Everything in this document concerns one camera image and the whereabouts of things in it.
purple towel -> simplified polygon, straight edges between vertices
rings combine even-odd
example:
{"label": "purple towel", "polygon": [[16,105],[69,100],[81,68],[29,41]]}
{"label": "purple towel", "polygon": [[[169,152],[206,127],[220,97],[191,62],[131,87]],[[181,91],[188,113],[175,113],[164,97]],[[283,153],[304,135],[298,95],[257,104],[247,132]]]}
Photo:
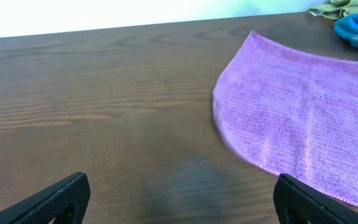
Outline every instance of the purple towel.
{"label": "purple towel", "polygon": [[358,207],[358,62],[251,32],[217,81],[213,109],[246,161]]}

white wall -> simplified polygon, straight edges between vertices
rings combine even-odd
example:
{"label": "white wall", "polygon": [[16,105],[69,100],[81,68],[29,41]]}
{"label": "white wall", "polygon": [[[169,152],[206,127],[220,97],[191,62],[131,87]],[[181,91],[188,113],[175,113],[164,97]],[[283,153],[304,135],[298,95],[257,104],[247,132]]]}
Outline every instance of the white wall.
{"label": "white wall", "polygon": [[327,0],[0,0],[0,37],[300,12]]}

green cloth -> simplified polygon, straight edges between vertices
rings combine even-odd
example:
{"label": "green cloth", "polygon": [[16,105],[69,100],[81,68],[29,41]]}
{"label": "green cloth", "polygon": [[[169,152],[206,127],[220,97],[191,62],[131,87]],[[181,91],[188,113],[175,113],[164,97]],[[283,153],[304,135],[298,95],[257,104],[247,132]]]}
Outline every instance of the green cloth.
{"label": "green cloth", "polygon": [[340,19],[342,16],[358,13],[358,0],[330,0],[330,4],[311,7],[309,12],[328,19]]}

dark wood tabletop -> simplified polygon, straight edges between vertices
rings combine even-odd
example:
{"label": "dark wood tabletop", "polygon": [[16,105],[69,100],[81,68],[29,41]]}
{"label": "dark wood tabletop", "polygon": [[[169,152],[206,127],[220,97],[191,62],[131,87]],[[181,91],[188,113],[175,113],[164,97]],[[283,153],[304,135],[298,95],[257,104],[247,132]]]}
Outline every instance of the dark wood tabletop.
{"label": "dark wood tabletop", "polygon": [[358,60],[303,12],[1,38],[0,210],[82,171],[84,223],[278,223],[277,177],[212,121],[215,81],[251,30]]}

dark purple cloth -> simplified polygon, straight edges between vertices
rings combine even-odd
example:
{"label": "dark purple cloth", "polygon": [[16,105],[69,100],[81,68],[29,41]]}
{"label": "dark purple cloth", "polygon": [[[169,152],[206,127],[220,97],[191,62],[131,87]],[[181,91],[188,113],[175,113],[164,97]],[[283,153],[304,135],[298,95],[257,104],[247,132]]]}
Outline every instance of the dark purple cloth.
{"label": "dark purple cloth", "polygon": [[251,32],[216,83],[213,111],[249,163],[358,207],[358,62]]}

